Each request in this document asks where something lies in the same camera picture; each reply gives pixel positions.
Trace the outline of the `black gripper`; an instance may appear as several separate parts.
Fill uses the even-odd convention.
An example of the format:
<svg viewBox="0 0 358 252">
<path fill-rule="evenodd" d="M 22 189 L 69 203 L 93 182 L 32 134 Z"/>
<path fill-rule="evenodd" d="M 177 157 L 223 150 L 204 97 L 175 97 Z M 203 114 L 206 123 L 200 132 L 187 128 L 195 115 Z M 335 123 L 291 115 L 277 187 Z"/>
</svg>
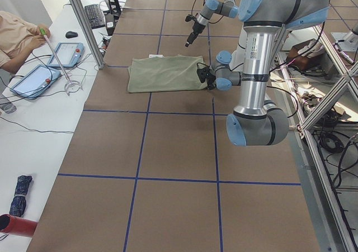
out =
<svg viewBox="0 0 358 252">
<path fill-rule="evenodd" d="M 203 69 L 203 76 L 204 81 L 207 83 L 208 90 L 216 89 L 216 76 L 211 73 L 210 69 Z"/>
<path fill-rule="evenodd" d="M 204 28 L 207 25 L 207 19 L 195 19 L 194 25 L 192 27 L 193 32 L 189 34 L 189 42 L 194 42 L 194 40 L 201 34 Z M 185 47 L 189 47 L 190 43 L 186 42 Z"/>
</svg>

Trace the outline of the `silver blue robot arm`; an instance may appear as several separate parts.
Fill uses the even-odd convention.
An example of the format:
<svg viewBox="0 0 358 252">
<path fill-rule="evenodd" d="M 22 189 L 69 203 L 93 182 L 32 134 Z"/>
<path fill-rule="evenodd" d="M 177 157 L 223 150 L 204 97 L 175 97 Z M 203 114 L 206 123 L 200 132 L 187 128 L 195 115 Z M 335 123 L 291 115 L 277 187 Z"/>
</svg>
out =
<svg viewBox="0 0 358 252">
<path fill-rule="evenodd" d="M 189 34 L 185 46 L 193 44 L 194 40 L 204 31 L 207 25 L 214 25 L 221 21 L 223 17 L 238 19 L 238 6 L 236 0 L 204 0 L 202 10 L 194 15 L 194 0 L 190 14 L 185 18 L 186 22 L 193 21 L 192 32 Z"/>
<path fill-rule="evenodd" d="M 275 55 L 274 39 L 281 28 L 299 30 L 323 23 L 330 0 L 207 0 L 199 18 L 206 25 L 214 13 L 238 17 L 246 47 L 235 72 L 230 62 L 235 54 L 221 51 L 214 62 L 197 70 L 208 88 L 227 91 L 240 87 L 238 104 L 227 116 L 230 141 L 237 146 L 275 145 L 286 138 L 289 121 L 284 111 L 266 93 L 270 66 Z"/>
</svg>

